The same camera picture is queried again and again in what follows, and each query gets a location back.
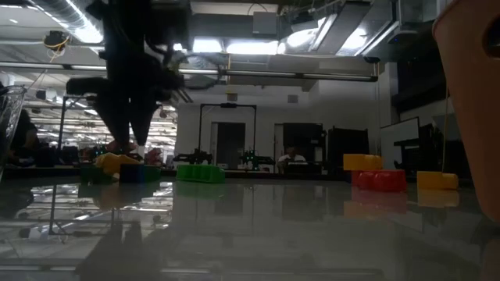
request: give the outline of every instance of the door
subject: door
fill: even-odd
[[[237,169],[244,150],[245,124],[218,123],[216,163],[226,164],[228,169]]]

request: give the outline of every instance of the ceiling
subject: ceiling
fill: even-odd
[[[265,0],[260,4],[255,4],[253,1],[239,1],[239,2],[226,2],[224,0],[211,0],[211,1],[191,1],[191,10],[194,13],[194,24],[192,33],[195,35],[203,36],[216,36],[222,40],[231,38],[247,38],[252,39],[252,17],[247,16],[253,12],[261,12],[266,9],[268,12],[277,12],[284,14],[284,11],[295,11],[296,2],[287,0]],[[304,2],[304,7],[311,5],[311,7],[320,7],[323,2]],[[374,4],[367,10],[366,15],[354,20],[355,24],[353,30],[357,27],[363,28],[366,31],[368,38],[375,37],[380,33],[380,30],[387,27],[392,19],[392,6],[390,0],[375,1]],[[282,30],[289,29],[289,24]],[[48,50],[42,43],[42,38],[48,34],[50,30],[65,31],[54,18],[51,18],[46,13],[40,10],[33,9],[29,2],[16,1],[16,0],[0,0],[0,62],[50,62],[61,64],[77,64],[77,65],[93,65],[104,66],[105,61],[97,56],[97,51],[92,48],[81,47],[77,41],[72,41],[64,50],[61,56],[53,57],[54,53]],[[333,55],[318,55],[314,52],[305,52],[288,55],[228,55],[225,59],[227,68],[229,69],[246,69],[246,70],[265,70],[265,71],[282,71],[282,72],[297,72],[297,73],[344,73],[344,74],[357,74],[357,75],[372,75],[373,67],[364,62],[363,58],[352,57],[352,52],[348,52],[345,57],[337,57]],[[374,53],[387,54],[388,51],[383,49],[378,51],[374,49]],[[8,74],[15,80],[15,84],[31,85],[33,81],[40,75],[40,72],[34,72],[28,69],[0,69],[2,74]],[[36,90],[45,90],[52,88],[57,91],[57,94],[62,97],[66,82],[71,77],[85,76],[88,73],[46,73],[42,75],[39,80],[32,86],[27,94],[26,106],[40,107],[43,106],[60,106],[61,101],[42,101],[36,99],[34,94]],[[239,95],[255,96],[250,86],[261,87],[277,87],[287,86],[296,87],[298,91],[307,92],[314,85],[314,80],[300,80],[300,79],[282,79],[270,77],[248,77],[248,76],[234,76],[229,80],[224,77],[222,84],[230,84],[232,91],[239,92]],[[225,98],[224,86],[217,89],[211,89],[208,93],[188,91],[187,94],[191,96],[194,103],[210,102],[207,98],[213,97],[214,101],[223,100]],[[264,98],[257,99],[264,103]],[[80,101],[82,105],[86,105],[85,101]],[[154,120],[161,125],[152,126],[151,134],[157,137],[150,137],[148,140],[154,145],[170,146],[175,141],[175,132],[177,130],[177,114],[171,110],[169,105],[165,108],[168,109],[168,116],[165,119],[160,118],[159,111],[155,114]],[[83,139],[90,142],[96,141],[95,139],[108,140],[109,135],[105,126],[89,126],[88,123],[100,124],[95,120],[97,116],[84,114],[84,108],[79,107],[79,110],[69,110],[66,114],[67,119],[80,119],[80,121],[71,122],[71,125],[66,126],[64,135],[65,140]],[[43,118],[43,122],[38,122],[43,130],[47,130],[43,137],[47,137],[49,141],[54,141],[56,137],[48,133],[57,133],[59,131],[59,120],[61,111],[57,108],[43,108],[41,113],[32,117]]]

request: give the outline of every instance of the ceiling duct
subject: ceiling duct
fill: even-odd
[[[347,1],[333,23],[330,26],[328,24],[322,26],[322,29],[328,28],[329,30],[324,35],[324,38],[315,39],[316,41],[320,41],[317,53],[337,54],[351,34],[358,28],[371,6],[370,2]],[[316,36],[318,37],[321,34],[324,34],[324,32],[320,30],[320,32],[316,33]]]
[[[84,43],[103,40],[100,23],[84,15],[92,0],[28,0],[34,7],[50,16],[71,35]]]

